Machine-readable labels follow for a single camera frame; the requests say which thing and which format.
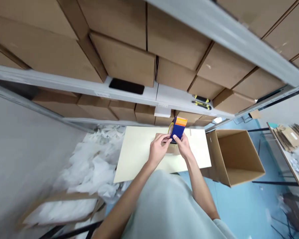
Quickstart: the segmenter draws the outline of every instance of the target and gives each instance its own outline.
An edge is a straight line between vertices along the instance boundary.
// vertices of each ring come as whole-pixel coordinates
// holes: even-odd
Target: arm
[[[93,235],[94,239],[121,237],[145,183],[166,154],[169,143],[172,141],[172,139],[168,139],[166,142],[166,138],[169,137],[169,134],[158,135],[150,144],[148,161],[123,193],[101,226],[96,230]]]
[[[180,154],[185,159],[195,201],[212,220],[220,219],[212,195],[190,149],[187,136],[183,134],[181,140],[176,135],[173,137],[178,144]]]

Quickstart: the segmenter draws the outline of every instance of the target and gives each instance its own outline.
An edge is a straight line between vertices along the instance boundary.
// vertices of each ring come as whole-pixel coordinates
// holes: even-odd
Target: blue floor
[[[257,120],[236,125],[231,121],[217,129],[256,129],[260,128]],[[278,176],[280,169],[273,158],[269,145],[264,141],[261,132],[249,133],[255,148],[261,143],[260,159],[266,175],[258,181],[284,181]],[[190,186],[188,172],[179,173]],[[282,238],[271,227],[273,225],[285,238],[289,238],[285,225],[275,221],[272,217],[287,223],[286,216],[279,207],[278,196],[288,192],[285,186],[254,184],[252,182],[234,186],[232,188],[205,178],[215,201],[220,218],[228,225],[237,239],[280,239]],[[108,205],[107,213],[113,205]]]

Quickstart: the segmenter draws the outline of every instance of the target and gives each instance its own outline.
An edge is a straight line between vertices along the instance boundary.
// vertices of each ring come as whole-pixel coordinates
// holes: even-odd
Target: white wall
[[[39,238],[46,229],[15,233],[29,204],[47,195],[85,132],[0,98],[0,238]]]
[[[299,95],[262,110],[261,117],[258,120],[261,127],[267,127],[266,122],[299,124]]]

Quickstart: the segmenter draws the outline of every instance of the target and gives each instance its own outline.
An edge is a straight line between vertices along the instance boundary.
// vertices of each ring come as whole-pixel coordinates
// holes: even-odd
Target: screwdriver
[[[197,100],[200,100],[200,101],[204,101],[206,103],[210,102],[210,99],[207,99],[205,97],[201,97],[201,96],[198,96],[198,95],[193,95],[193,97]]]
[[[210,105],[204,104],[204,103],[199,102],[199,101],[192,101],[192,103],[194,103],[197,106],[203,107],[203,108],[205,108],[207,110],[211,110],[212,109],[212,107]]]

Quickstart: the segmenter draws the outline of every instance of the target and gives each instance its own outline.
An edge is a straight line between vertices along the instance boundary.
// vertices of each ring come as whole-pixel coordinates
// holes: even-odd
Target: hand
[[[172,139],[170,138],[170,134],[160,134],[151,142],[148,162],[155,168],[165,156],[167,148],[171,141]]]
[[[176,135],[173,135],[173,138],[178,144],[179,152],[184,159],[195,159],[192,150],[190,149],[188,138],[185,135],[185,133],[183,133],[182,139],[179,139]]]

